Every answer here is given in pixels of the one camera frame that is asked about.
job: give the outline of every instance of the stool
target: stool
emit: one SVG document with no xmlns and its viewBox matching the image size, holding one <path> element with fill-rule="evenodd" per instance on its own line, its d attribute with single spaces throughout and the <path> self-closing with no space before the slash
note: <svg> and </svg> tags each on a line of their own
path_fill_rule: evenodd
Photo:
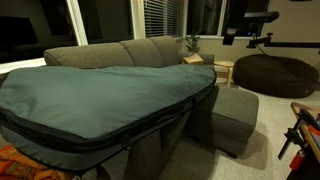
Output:
<svg viewBox="0 0 320 180">
<path fill-rule="evenodd" d="M 258 97 L 250 92 L 215 86 L 192 110 L 186 131 L 193 139 L 236 158 L 243 154 L 256 127 L 258 107 Z"/>
<path fill-rule="evenodd" d="M 214 65 L 228 68 L 227 87 L 230 87 L 234 63 L 231 61 L 215 61 Z"/>
</svg>

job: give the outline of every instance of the large padded bag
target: large padded bag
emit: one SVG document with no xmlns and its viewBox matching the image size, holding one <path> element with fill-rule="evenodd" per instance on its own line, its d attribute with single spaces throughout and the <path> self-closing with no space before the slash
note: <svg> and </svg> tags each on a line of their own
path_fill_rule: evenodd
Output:
<svg viewBox="0 0 320 180">
<path fill-rule="evenodd" d="M 35 161 L 86 171 L 191 109 L 215 80 L 192 65 L 13 70 L 0 89 L 1 133 Z"/>
</svg>

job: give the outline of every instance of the brown bean bag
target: brown bean bag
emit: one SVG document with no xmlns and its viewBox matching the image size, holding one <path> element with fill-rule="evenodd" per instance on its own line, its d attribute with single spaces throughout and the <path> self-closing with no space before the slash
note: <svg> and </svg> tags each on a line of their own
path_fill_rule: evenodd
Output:
<svg viewBox="0 0 320 180">
<path fill-rule="evenodd" d="M 236 61 L 233 81 L 262 94 L 304 98 L 315 91 L 319 73 L 299 59 L 255 54 Z"/>
</svg>

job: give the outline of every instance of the white wall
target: white wall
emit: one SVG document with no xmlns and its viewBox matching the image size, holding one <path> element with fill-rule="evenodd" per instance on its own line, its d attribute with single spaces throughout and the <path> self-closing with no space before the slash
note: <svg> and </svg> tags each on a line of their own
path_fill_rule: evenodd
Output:
<svg viewBox="0 0 320 180">
<path fill-rule="evenodd" d="M 320 1 L 292 2 L 270 0 L 269 11 L 278 11 L 280 17 L 265 24 L 263 36 L 273 32 L 272 41 L 319 42 L 320 43 Z M 232 46 L 222 45 L 221 39 L 200 39 L 200 53 L 214 53 L 216 60 L 235 62 L 240 57 L 260 53 L 258 49 L 247 49 L 249 39 L 236 39 Z M 319 49 L 260 47 L 269 55 L 294 57 L 316 67 L 320 71 Z"/>
</svg>

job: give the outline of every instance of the wooden stool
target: wooden stool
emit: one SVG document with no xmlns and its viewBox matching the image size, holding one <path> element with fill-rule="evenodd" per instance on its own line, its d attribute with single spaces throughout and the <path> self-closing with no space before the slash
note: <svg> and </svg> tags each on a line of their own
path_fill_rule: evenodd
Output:
<svg viewBox="0 0 320 180">
<path fill-rule="evenodd" d="M 234 63 L 231 61 L 215 61 L 214 65 L 228 68 L 227 87 L 230 87 L 230 81 L 232 77 Z"/>
</svg>

